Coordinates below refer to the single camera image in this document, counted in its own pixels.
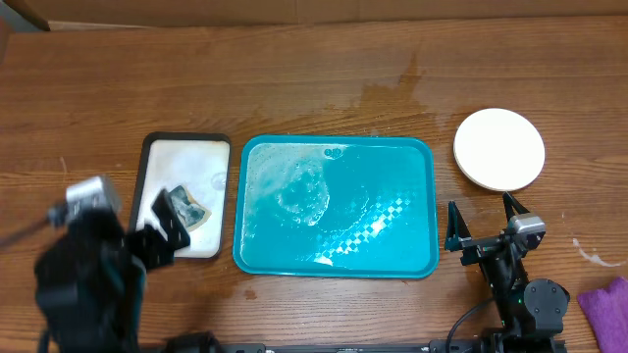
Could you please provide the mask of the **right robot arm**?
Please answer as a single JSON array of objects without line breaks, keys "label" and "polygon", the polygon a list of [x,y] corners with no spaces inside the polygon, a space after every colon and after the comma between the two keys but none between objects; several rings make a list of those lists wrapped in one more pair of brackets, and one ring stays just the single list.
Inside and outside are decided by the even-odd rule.
[{"label": "right robot arm", "polygon": [[[472,237],[455,202],[447,205],[445,250],[460,251],[463,266],[477,265],[492,296],[466,312],[452,326],[445,352],[564,352],[555,337],[563,331],[570,293],[557,282],[530,280],[523,259],[538,248],[545,222],[514,196],[502,194],[506,227],[496,236]],[[471,316],[494,304],[499,328],[485,328],[474,340],[454,340],[457,329]]]}]

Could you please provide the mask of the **white plate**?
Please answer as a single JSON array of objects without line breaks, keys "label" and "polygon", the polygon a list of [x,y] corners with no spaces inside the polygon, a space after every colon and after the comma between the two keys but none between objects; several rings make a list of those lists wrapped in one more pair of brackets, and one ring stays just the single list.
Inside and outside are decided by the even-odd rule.
[{"label": "white plate", "polygon": [[515,191],[542,172],[546,148],[539,131],[522,115],[489,108],[469,115],[453,139],[458,168],[493,191]]}]

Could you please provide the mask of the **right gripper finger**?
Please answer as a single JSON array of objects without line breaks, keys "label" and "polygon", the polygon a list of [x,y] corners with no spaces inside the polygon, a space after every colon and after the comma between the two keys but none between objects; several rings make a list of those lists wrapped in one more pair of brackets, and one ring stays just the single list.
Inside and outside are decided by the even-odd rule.
[{"label": "right gripper finger", "polygon": [[506,219],[508,221],[516,215],[529,213],[529,210],[524,207],[510,192],[503,192],[502,201]]},{"label": "right gripper finger", "polygon": [[462,243],[470,241],[472,236],[454,201],[447,205],[447,229],[445,235],[445,250],[460,251]]}]

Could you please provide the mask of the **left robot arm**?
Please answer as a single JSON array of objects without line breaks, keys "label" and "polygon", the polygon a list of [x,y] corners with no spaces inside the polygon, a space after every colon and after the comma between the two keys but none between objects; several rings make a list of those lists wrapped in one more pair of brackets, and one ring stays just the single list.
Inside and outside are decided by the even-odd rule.
[{"label": "left robot arm", "polygon": [[149,272],[170,266],[190,243],[171,195],[152,204],[159,225],[126,231],[110,206],[78,211],[68,230],[37,260],[35,301],[62,352],[136,352]]}]

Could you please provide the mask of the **green and yellow sponge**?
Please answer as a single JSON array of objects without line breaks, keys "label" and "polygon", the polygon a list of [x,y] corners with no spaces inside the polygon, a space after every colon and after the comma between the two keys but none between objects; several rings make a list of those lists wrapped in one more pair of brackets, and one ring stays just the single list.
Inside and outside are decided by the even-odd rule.
[{"label": "green and yellow sponge", "polygon": [[173,207],[188,232],[201,227],[211,217],[212,212],[200,205],[183,185],[169,192]]}]

